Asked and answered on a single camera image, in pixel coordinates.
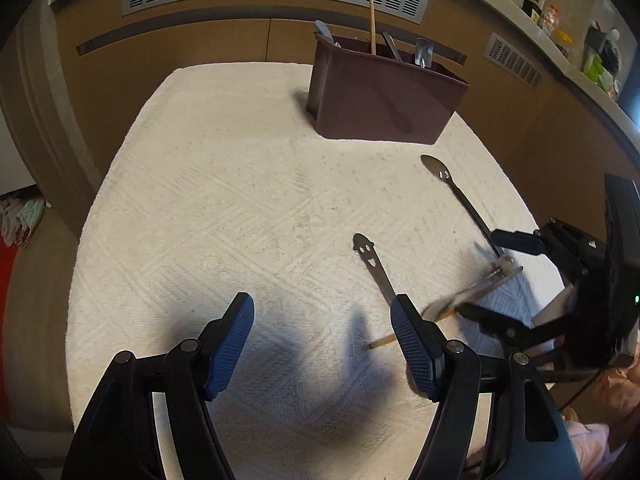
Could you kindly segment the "pink sleeve forearm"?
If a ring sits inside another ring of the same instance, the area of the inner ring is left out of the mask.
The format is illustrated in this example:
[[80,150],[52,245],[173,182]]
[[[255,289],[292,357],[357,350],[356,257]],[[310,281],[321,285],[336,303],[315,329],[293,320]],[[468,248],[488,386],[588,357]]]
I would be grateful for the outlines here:
[[582,478],[602,479],[639,425],[639,356],[627,367],[602,372],[585,399],[563,410]]

